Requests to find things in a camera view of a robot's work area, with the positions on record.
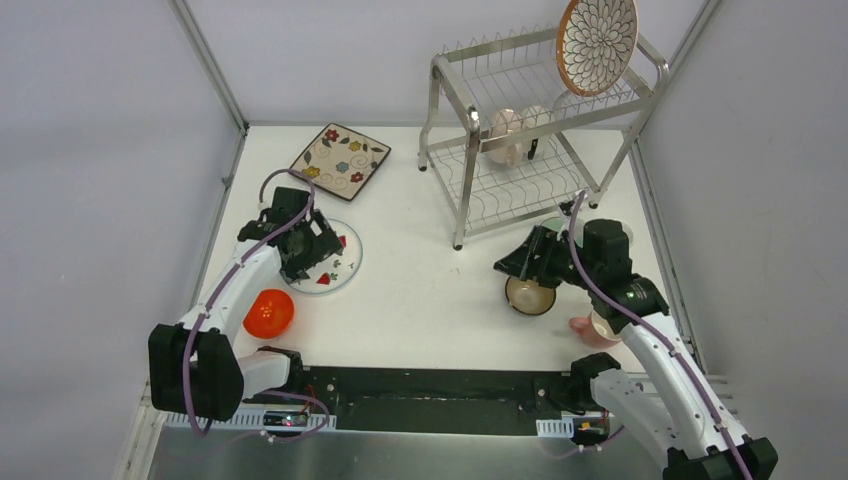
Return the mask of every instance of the dish rack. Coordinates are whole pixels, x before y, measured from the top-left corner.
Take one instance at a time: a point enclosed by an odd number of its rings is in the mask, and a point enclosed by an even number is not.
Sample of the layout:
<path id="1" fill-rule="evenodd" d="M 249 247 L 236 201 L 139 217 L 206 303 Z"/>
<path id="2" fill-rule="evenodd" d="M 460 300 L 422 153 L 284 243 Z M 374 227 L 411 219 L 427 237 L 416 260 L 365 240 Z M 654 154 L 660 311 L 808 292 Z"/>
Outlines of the dish rack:
<path id="1" fill-rule="evenodd" d="M 637 49 L 656 69 L 652 86 L 628 67 L 606 92 L 594 97 L 577 96 L 568 90 L 557 70 L 557 32 L 556 27 L 522 29 L 519 34 L 498 35 L 493 41 L 484 37 L 481 43 L 458 45 L 433 57 L 418 168 L 425 171 L 429 163 L 444 190 L 456 217 L 456 250 L 462 248 L 465 237 L 552 212 L 558 203 L 584 188 L 591 191 L 589 206 L 596 208 L 668 83 L 665 59 L 639 35 Z M 466 134 L 430 144 L 428 137 L 442 95 Z M 492 134 L 507 131 L 504 116 L 498 115 L 500 110 L 522 112 L 531 106 L 547 109 L 552 121 L 535 121 L 539 126 Z M 598 183 L 562 132 L 634 112 L 638 114 L 628 122 L 630 128 L 621 148 Z M 547 139 L 548 148 L 532 160 L 525 158 L 519 166 L 508 168 L 478 161 L 480 153 L 533 139 Z"/>

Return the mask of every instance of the floral square plate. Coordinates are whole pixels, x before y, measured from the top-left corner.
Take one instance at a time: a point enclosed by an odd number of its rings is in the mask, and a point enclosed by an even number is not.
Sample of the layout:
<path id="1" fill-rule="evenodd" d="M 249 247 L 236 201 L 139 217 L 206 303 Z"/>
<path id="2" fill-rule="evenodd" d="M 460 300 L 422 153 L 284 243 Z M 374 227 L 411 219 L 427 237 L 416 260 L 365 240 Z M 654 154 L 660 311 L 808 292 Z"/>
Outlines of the floral square plate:
<path id="1" fill-rule="evenodd" d="M 391 151 L 373 138 L 331 123 L 312 140 L 291 168 L 312 178 L 316 187 L 351 201 Z"/>

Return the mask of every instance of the white table surface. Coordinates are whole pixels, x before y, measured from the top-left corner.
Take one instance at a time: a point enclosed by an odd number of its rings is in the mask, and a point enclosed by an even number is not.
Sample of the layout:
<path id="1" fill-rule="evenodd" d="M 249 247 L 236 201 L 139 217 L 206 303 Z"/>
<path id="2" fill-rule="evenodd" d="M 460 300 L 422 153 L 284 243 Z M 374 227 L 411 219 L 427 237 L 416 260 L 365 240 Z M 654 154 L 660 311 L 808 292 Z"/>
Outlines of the white table surface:
<path id="1" fill-rule="evenodd" d="M 526 238 L 530 227 L 549 216 L 467 238 L 452 248 L 454 230 L 447 200 L 432 169 L 417 168 L 418 128 L 351 128 L 392 147 L 385 163 L 356 199 L 347 203 L 318 190 L 316 207 L 351 225 L 362 238 L 365 257 L 358 275 L 336 292 L 299 294 L 275 279 L 268 288 L 287 291 L 296 317 L 278 339 L 259 341 L 240 331 L 236 354 L 261 345 L 299 351 L 307 365 L 476 370 L 568 370 L 573 360 L 594 353 L 568 328 L 568 319 L 586 315 L 587 294 L 568 285 L 546 314 L 527 317 L 507 306 L 506 276 L 492 269 Z M 226 266 L 239 229 L 257 217 L 258 189 L 271 171 L 289 167 L 322 127 L 251 127 L 211 254 L 203 291 Z M 430 141 L 461 135 L 461 129 L 434 129 Z M 621 144 L 614 130 L 575 130 L 566 135 L 600 180 Z M 305 187 L 278 176 L 269 185 Z M 663 289 L 659 266 L 629 162 L 622 165 L 597 210 L 582 218 L 626 222 L 635 234 L 634 271 Z M 608 352 L 630 372 L 644 369 L 623 344 Z"/>

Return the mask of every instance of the red bowl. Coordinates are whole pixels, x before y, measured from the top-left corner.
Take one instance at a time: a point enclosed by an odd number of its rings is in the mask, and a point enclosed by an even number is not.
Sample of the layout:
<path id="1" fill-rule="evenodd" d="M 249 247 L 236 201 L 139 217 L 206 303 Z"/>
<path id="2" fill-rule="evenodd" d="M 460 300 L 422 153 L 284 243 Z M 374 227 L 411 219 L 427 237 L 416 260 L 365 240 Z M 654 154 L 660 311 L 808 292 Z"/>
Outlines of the red bowl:
<path id="1" fill-rule="evenodd" d="M 294 319 L 294 302 L 282 290 L 263 290 L 256 297 L 247 317 L 244 329 L 256 338 L 279 337 Z"/>

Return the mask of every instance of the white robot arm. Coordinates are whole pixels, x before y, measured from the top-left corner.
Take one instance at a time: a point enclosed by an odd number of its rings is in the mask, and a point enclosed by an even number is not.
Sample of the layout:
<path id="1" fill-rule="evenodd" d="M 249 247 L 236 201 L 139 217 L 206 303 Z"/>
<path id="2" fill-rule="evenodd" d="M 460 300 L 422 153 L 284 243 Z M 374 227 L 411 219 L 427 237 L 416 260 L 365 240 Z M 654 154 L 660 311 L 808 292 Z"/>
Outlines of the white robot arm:
<path id="1" fill-rule="evenodd" d="M 277 187 L 271 207 L 239 232 L 212 291 L 176 325 L 159 324 L 150 334 L 153 406 L 190 419 L 193 413 L 226 421 L 242 399 L 291 383 L 292 372 L 302 371 L 298 353 L 262 347 L 236 358 L 233 340 L 272 278 L 306 279 L 309 268 L 343 249 L 321 212 L 312 209 L 309 192 Z"/>
<path id="2" fill-rule="evenodd" d="M 238 274 L 226 284 L 212 309 L 206 311 L 206 304 L 213 293 L 208 292 L 177 322 L 178 324 L 182 324 L 184 329 L 191 330 L 200 314 L 208 314 L 199 331 L 201 333 L 220 332 L 232 345 L 244 317 L 247 316 L 259 292 L 280 274 L 282 267 L 279 252 L 268 245 L 260 247 L 247 262 L 242 264 L 241 257 L 256 243 L 256 240 L 238 242 L 230 262 L 213 285 L 220 285 L 233 265 L 240 266 Z M 280 387 L 288 379 L 290 359 L 285 354 L 258 351 L 247 357 L 238 358 L 237 361 L 244 379 L 241 398 L 250 398 L 263 390 Z"/>
<path id="3" fill-rule="evenodd" d="M 571 210 L 579 209 L 582 198 L 560 206 L 569 230 L 576 228 Z M 494 268 L 542 289 L 565 282 L 588 291 L 595 311 L 645 368 L 665 408 L 643 394 L 606 353 L 572 364 L 578 403 L 600 406 L 619 418 L 663 469 L 664 480 L 768 478 L 777 453 L 768 439 L 752 439 L 707 383 L 659 290 L 633 273 L 621 223 L 586 222 L 580 247 L 576 232 L 567 233 L 565 240 L 559 232 L 535 226 Z"/>

